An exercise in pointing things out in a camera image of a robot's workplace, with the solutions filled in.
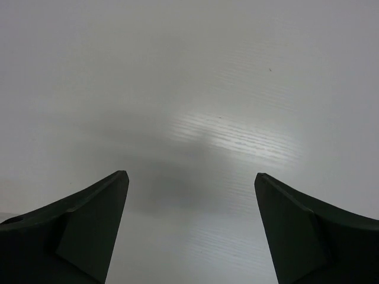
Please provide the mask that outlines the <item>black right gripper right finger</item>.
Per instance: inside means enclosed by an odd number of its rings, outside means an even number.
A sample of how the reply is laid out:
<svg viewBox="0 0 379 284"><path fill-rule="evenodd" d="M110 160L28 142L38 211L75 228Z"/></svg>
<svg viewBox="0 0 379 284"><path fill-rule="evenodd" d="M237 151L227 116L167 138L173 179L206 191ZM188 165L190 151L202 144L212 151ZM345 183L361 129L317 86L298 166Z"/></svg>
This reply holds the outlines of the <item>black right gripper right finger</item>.
<svg viewBox="0 0 379 284"><path fill-rule="evenodd" d="M266 173L254 186L278 283L378 283L378 220Z"/></svg>

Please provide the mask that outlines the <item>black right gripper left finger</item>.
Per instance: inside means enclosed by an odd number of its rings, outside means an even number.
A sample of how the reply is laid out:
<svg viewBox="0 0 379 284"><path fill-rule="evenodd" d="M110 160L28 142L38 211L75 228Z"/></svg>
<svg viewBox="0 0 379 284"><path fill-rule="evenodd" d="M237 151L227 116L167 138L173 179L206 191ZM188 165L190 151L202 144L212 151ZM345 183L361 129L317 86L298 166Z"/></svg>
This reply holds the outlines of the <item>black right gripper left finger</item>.
<svg viewBox="0 0 379 284"><path fill-rule="evenodd" d="M105 283L128 187L119 170L1 222L1 283Z"/></svg>

